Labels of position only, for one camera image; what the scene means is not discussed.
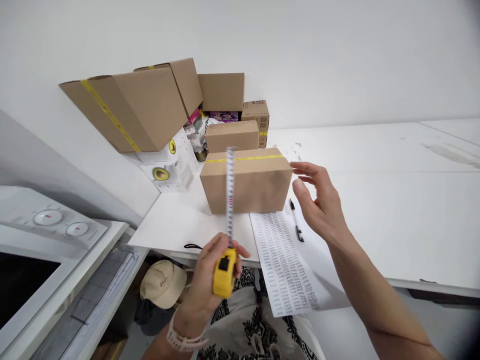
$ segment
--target knob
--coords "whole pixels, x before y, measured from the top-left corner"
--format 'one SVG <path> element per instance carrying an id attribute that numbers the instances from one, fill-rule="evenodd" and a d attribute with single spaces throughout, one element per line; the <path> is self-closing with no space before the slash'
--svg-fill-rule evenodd
<path id="1" fill-rule="evenodd" d="M 57 210 L 44 210 L 33 218 L 37 225 L 53 225 L 59 223 L 60 220 L 62 220 L 62 213 Z"/>
<path id="2" fill-rule="evenodd" d="M 89 226 L 84 222 L 74 222 L 66 229 L 68 235 L 78 237 L 82 236 L 89 230 Z"/>

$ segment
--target person's right hand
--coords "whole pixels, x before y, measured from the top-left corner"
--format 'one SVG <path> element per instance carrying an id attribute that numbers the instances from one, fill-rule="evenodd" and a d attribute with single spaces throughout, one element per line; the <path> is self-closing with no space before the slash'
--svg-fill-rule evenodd
<path id="1" fill-rule="evenodd" d="M 294 174 L 300 175 L 293 181 L 293 192 L 311 229 L 329 245 L 344 245 L 352 239 L 345 222 L 339 193 L 332 185 L 327 169 L 310 162 L 291 162 L 290 166 Z M 315 201 L 304 182 L 315 186 Z"/>

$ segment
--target hand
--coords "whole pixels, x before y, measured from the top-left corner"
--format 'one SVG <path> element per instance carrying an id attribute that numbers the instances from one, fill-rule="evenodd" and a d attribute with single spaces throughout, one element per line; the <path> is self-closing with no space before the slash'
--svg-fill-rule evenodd
<path id="1" fill-rule="evenodd" d="M 219 232 L 201 251 L 193 273 L 191 288 L 175 314 L 173 328 L 180 335 L 188 338 L 200 336 L 212 313 L 220 305 L 222 298 L 214 295 L 212 290 L 214 271 L 218 259 L 228 247 L 228 236 Z M 239 279 L 242 273 L 240 256 L 249 258 L 250 253 L 235 240 L 233 247 L 237 253 L 234 276 Z"/>
<path id="2" fill-rule="evenodd" d="M 311 229 L 329 245 L 341 245 L 353 239 L 345 222 L 339 193 L 334 188 L 327 169 L 310 162 L 291 162 L 290 166 L 294 174 L 300 175 L 293 181 L 293 192 Z M 315 186 L 315 201 L 304 182 Z"/>

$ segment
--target control panel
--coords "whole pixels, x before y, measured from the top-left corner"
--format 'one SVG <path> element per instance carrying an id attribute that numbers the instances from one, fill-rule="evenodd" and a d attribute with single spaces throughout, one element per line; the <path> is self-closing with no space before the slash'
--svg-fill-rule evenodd
<path id="1" fill-rule="evenodd" d="M 0 224 L 90 249 L 107 227 L 30 188 L 0 186 Z"/>

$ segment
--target black cable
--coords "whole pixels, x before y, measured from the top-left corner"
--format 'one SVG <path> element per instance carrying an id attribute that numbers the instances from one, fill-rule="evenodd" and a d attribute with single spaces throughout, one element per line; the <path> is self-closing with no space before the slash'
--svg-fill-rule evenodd
<path id="1" fill-rule="evenodd" d="M 202 250 L 202 247 L 198 246 L 196 244 L 187 244 L 187 245 L 184 245 L 183 247 L 185 249 L 200 249 L 200 250 Z"/>

